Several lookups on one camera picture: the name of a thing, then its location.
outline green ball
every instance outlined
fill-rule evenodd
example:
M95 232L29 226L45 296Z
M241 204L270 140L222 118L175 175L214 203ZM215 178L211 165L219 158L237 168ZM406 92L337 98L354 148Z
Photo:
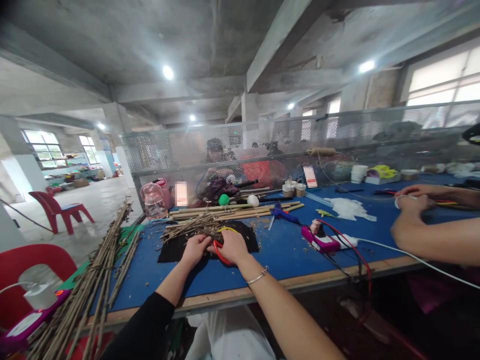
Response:
M220 196L220 198L218 199L218 203L221 205L221 206L225 206L225 205L228 205L230 203L230 198L227 194L222 194Z

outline workbench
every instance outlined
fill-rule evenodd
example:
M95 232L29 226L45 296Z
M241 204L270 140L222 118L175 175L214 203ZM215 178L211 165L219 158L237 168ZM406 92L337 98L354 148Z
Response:
M314 189L310 192L322 198L343 197L360 201L369 215L377 217L376 222L364 218L357 218L357 221L338 220L332 217L323 219L344 234L396 247L390 234L390 228L398 217L399 210L395 208L392 196L374 195L374 191L385 188L400 190L414 183L443 185L455 182L463 182L463 180L455 179L451 175L425 174L415 182L400 181L386 185L367 183L341 185L347 190L363 189L364 191L361 192L336 193L335 186ZM326 210L336 215L331 207L313 199L301 197L294 200L305 204L304 207L292 212L292 215L298 217L300 222L305 225L310 226L312 220L319 217L316 209ZM427 224L437 224L478 216L478 211L437 208L425 214L424 221ZM260 251L254 253L253 256L262 265L268 265L270 274L288 290L294 293L305 292L346 282L345 275L311 248L306 239L302 238L300 226L283 219L276 219L271 231L268 231L269 216L241 221L248 226L255 227ZM155 226L147 224L144 227L141 242L131 263L128 276L113 309L107 315L107 325L118 326L126 323L176 265L176 262L157 263L159 249L162 247L160 236L164 228L165 226L161 224ZM421 266L411 257L375 244L360 242L357 249L369 262L374 277L408 271ZM358 273L358 263L351 250L338 252L334 259L351 274ZM240 271L236 267L225 266L217 259L205 259L200 262L187 279L183 297L184 299L180 301L175 310L174 318L255 301Z

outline wooden table edge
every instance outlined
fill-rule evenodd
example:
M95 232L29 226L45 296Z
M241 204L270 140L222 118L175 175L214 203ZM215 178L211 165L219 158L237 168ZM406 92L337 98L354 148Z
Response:
M387 260L374 261L369 263L372 275L380 276L382 272L395 270L398 268L409 267L414 265L421 265L420 262L409 256L402 256L391 258ZM358 271L358 266L351 266L345 269L347 272L355 274ZM317 272L310 275L303 275L297 277L291 277L284 280L280 280L280 283L285 286L289 291L295 289L313 287L315 285L335 283L338 281L346 281L346 277L339 270L330 270L325 272ZM184 313L183 316L189 315L189 313L195 309L211 307L215 305L233 303L241 300L253 298L254 295L250 288L242 287L238 289L225 290L220 292L214 292L210 294L198 295L187 297L180 300L179 306L175 309L175 314ZM137 312L138 307L132 307L124 310L118 310L109 312L106 316L105 326L115 326L123 323L127 323L130 318ZM86 328L89 328L93 320L93 316L88 319Z

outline blue table surface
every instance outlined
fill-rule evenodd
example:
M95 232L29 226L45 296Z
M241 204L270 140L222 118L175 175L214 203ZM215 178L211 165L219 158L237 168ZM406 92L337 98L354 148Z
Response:
M439 185L463 182L463 180L455 179L450 175L426 174L421 175L420 179ZM390 228L399 215L399 211L395 208L391 196L373 195L373 193L375 190L386 188L400 190L414 183L426 184L426 182L421 181L400 181L385 185L372 185L367 183L346 183L342 185L342 187L347 190L364 189L364 191L354 192L353 194L374 198L375 200L358 198L349 193L336 193L334 191L335 186L314 189L310 192L323 198L342 197L360 201L363 203L363 207L368 211L369 215L377 217L376 222L371 222L364 218L357 218L357 221L340 221L332 217L325 217L324 220L344 234L396 247L390 235ZM301 201L305 206L293 211L292 215L297 216L305 225L310 225L313 219L319 217L315 211L316 209L323 209L336 215L331 207L325 206L312 199L302 197L295 200ZM476 218L478 215L479 213L477 211L437 208L425 214L424 221L427 224L438 224L460 219ZM309 247L308 242L301 236L300 226L283 219L276 219L271 231L268 231L266 227L270 221L269 216L241 221L249 226L252 223L255 224L257 241L261 243L261 248L260 251L254 253L253 256L262 265L268 265L270 273L277 280L335 269L328 260ZM123 282L123 286L111 311L141 306L176 265L176 262L157 263L160 255L157 249L162 247L160 236L163 233L157 231L164 227L164 225L145 226L140 244L128 271L128 276ZM404 256L397 251L367 242L360 242L357 249L369 263ZM356 265L357 261L354 258L353 252L351 250L346 251L340 251L335 256L335 260L344 268ZM226 267L219 260L214 259L204 261L200 264L202 264L202 266L198 266L187 279L183 292L183 295L186 297L239 289L246 286L240 271L236 267ZM115 281L113 280L111 284L110 293L113 290Z

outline white pants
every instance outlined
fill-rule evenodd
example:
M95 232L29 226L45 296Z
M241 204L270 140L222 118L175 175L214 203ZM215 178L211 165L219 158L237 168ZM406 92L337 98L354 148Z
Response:
M275 354L260 324L247 306L187 316L197 328L185 360L211 354L214 360L275 360Z

